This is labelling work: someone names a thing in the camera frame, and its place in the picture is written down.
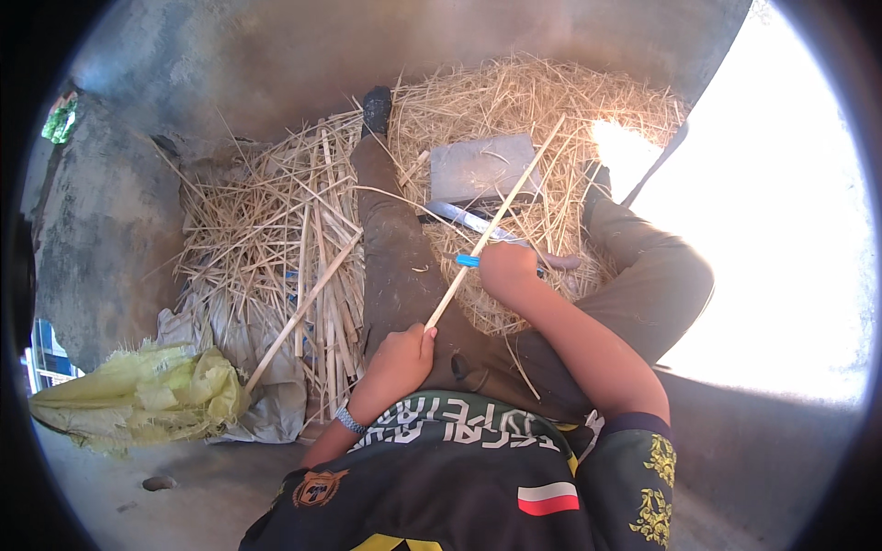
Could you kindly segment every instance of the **foot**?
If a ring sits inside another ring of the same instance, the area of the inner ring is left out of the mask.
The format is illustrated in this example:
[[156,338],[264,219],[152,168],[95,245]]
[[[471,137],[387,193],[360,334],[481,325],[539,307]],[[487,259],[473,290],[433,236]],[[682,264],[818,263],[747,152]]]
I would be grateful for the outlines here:
[[591,185],[588,187],[588,193],[585,194],[582,226],[588,230],[591,227],[591,214],[597,201],[612,198],[612,182],[609,180],[609,169],[597,161],[593,161],[585,169],[585,178]]
[[392,114],[392,91],[388,86],[376,86],[364,95],[364,125],[362,138],[374,134],[386,135],[389,131],[389,115]]

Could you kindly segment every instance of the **green plastic wrapper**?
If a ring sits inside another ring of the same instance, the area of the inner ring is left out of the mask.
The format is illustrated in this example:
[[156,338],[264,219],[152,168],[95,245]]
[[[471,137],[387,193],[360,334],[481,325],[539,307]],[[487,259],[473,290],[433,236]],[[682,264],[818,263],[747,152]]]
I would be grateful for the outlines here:
[[77,120],[77,100],[68,101],[49,115],[41,135],[53,144],[66,144]]

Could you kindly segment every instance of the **sharpening stone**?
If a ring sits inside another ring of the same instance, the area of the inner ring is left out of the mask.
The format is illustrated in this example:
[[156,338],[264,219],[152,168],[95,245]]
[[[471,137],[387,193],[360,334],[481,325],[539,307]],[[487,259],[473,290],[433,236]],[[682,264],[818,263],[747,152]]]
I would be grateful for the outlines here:
[[[533,157],[533,140],[529,134],[496,136],[470,142],[439,145],[430,155],[431,191],[433,201],[467,204],[502,201],[527,170]],[[539,189],[542,178],[534,168],[517,200],[542,201]]]

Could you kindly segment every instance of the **finger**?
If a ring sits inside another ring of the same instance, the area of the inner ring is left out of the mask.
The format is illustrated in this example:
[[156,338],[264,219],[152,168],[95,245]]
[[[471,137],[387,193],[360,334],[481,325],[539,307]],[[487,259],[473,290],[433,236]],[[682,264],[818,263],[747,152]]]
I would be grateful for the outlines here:
[[422,341],[420,341],[420,359],[429,359],[431,360],[432,355],[435,353],[435,336],[438,335],[438,328],[432,327],[428,331],[422,334]]

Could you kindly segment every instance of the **hand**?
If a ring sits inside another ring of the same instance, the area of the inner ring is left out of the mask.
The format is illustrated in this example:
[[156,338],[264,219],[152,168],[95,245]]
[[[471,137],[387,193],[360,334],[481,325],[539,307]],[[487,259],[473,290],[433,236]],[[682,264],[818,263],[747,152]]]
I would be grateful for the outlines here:
[[367,427],[429,376],[438,329],[424,329],[423,324],[413,324],[407,331],[389,333],[380,343],[349,399],[349,414],[355,422]]
[[530,300],[535,285],[542,283],[536,277],[535,251],[521,245],[496,243],[485,247],[478,270],[487,294],[515,312]]

